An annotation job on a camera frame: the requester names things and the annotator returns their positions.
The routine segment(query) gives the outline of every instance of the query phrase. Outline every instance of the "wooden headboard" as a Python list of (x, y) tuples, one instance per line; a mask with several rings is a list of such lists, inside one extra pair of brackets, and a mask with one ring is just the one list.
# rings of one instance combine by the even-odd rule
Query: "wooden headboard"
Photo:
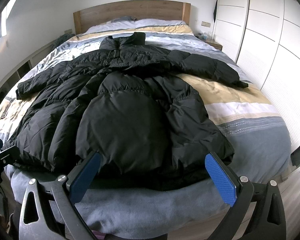
[(183, 20), (189, 24), (190, 3), (167, 0), (129, 0), (97, 5), (73, 13), (75, 33), (85, 33), (90, 27), (113, 19), (133, 16), (138, 20)]

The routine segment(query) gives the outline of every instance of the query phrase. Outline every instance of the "jacket cuff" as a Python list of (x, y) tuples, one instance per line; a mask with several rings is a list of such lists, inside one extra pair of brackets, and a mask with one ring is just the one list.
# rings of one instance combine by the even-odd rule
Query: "jacket cuff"
[(17, 95), (17, 100), (20, 100), (21, 98), (20, 98), (19, 90), (18, 89), (16, 90), (16, 95)]
[(239, 88), (247, 88), (249, 86), (248, 83), (245, 83), (245, 82), (242, 82), (242, 81), (238, 81), (236, 85)]

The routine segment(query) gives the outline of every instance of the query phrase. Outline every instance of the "black puffer jacket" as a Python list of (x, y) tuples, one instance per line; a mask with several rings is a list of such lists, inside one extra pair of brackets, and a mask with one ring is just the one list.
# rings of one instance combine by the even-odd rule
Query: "black puffer jacket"
[(5, 147), (20, 149), (19, 167), (68, 172), (90, 152), (100, 174), (142, 178), (175, 189), (207, 177), (204, 158), (234, 154), (208, 119), (199, 93), (174, 73), (245, 88), (235, 70), (209, 57), (145, 45), (145, 34), (113, 39), (18, 85), (17, 99), (39, 96)]

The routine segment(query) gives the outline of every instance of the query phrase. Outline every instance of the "white wall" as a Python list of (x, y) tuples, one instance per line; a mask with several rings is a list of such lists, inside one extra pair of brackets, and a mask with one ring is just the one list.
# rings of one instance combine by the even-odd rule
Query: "white wall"
[[(7, 19), (7, 35), (0, 38), (0, 81), (23, 59), (62, 35), (74, 31), (73, 12), (120, 0), (17, 0)], [(216, 0), (175, 0), (191, 3), (190, 27), (211, 31)], [(210, 22), (211, 28), (201, 26)]]

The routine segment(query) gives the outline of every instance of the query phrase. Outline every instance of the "jacket sleeve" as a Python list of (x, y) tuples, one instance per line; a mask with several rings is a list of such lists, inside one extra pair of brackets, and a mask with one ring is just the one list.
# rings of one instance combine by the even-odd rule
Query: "jacket sleeve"
[(171, 51), (168, 58), (178, 68), (177, 71), (210, 78), (229, 87), (248, 87), (247, 83), (240, 81), (237, 71), (223, 61), (179, 50)]
[(21, 82), (18, 84), (18, 89), (16, 90), (17, 99), (26, 99), (33, 93), (39, 92), (44, 89), (47, 82), (52, 74), (52, 68), (48, 68), (36, 76)]

